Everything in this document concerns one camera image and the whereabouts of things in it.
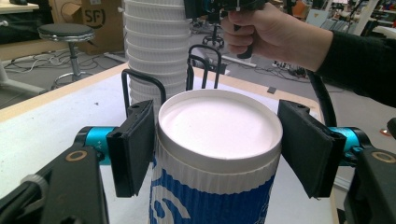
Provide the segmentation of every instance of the cardboard box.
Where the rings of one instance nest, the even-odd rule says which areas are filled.
[[[95,55],[124,50],[121,0],[50,0],[50,4],[56,22],[85,24],[95,31],[93,40],[78,43],[81,51]]]
[[[82,22],[82,14],[79,10],[81,7],[81,0],[49,0],[49,5],[55,23]],[[79,21],[71,21],[73,17],[80,17],[80,19]]]
[[[87,54],[124,50],[121,0],[81,0],[82,24],[94,29],[92,43],[78,44]]]
[[[62,7],[62,19],[64,22],[82,23],[81,4],[68,3]]]

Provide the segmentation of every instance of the table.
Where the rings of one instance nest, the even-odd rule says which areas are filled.
[[[0,0],[0,14],[30,12],[38,9],[38,5],[28,3],[27,6],[17,6],[10,4],[9,0]]]
[[[77,132],[85,126],[119,126],[125,120],[120,72],[127,64],[47,92],[0,110],[0,198],[71,146]],[[201,69],[194,69],[202,76]],[[279,98],[309,106],[312,100],[283,91],[267,93],[267,87],[232,77],[220,76],[220,88],[255,94],[268,102]],[[151,171],[138,197],[119,199],[115,195],[109,166],[101,166],[110,223],[147,223]],[[269,203],[266,224],[338,223],[333,196],[308,199],[294,172],[281,159]]]
[[[27,6],[17,6],[14,4],[10,4],[8,0],[0,0],[0,14],[29,12],[29,11],[33,11],[33,9],[38,9],[38,5],[28,3]],[[7,23],[4,23],[3,21],[0,22],[2,22],[0,26],[2,25],[7,26]],[[29,84],[25,84],[19,81],[14,81],[9,79],[1,60],[0,60],[0,86],[8,86],[20,91],[28,91],[33,94],[41,94],[47,91],[43,88],[39,88],[36,86],[32,86]]]
[[[387,38],[396,39],[396,29],[385,27],[385,26],[377,26],[373,29],[373,32],[380,33],[385,35]]]

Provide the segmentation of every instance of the black sleeve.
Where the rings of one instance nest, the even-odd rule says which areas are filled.
[[[396,39],[333,32],[329,53],[317,75],[396,107]]]

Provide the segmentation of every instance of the round stool seat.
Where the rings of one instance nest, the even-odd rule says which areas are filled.
[[[37,28],[40,37],[53,41],[81,42],[94,38],[91,27],[74,23],[46,24]]]

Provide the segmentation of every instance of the hand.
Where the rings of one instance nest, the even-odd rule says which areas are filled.
[[[299,21],[266,3],[263,10],[231,11],[221,21],[231,53],[253,43],[253,53],[316,71],[332,42],[332,32]]]

